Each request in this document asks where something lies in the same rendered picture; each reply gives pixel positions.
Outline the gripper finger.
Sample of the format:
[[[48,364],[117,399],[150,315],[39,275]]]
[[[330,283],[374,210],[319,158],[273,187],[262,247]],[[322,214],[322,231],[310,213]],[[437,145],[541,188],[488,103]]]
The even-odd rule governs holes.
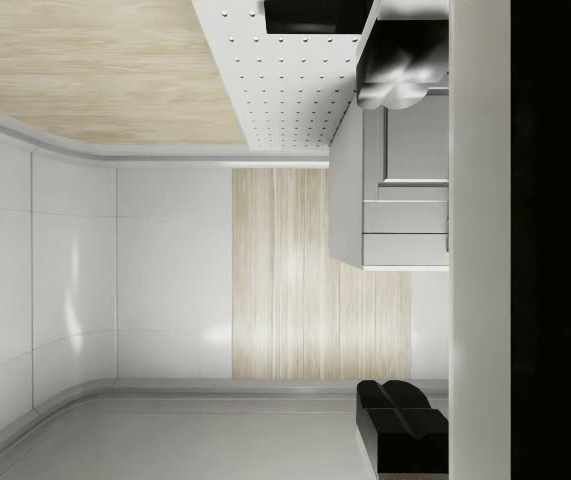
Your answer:
[[[362,109],[406,109],[449,72],[449,22],[377,20],[356,68]]]
[[[447,476],[449,423],[415,385],[362,380],[356,387],[358,445],[374,476]]]

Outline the black stove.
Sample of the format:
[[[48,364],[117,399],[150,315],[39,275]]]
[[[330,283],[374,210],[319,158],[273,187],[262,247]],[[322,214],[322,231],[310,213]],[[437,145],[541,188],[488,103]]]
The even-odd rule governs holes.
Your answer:
[[[374,0],[264,0],[269,34],[360,34]]]

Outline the white cabinet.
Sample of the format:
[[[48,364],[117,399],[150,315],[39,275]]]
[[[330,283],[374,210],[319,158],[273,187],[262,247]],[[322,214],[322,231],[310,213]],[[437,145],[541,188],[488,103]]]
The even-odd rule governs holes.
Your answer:
[[[451,0],[374,0],[377,20],[446,20]],[[333,258],[371,271],[449,266],[449,72],[406,109],[362,109],[356,89],[329,151]]]

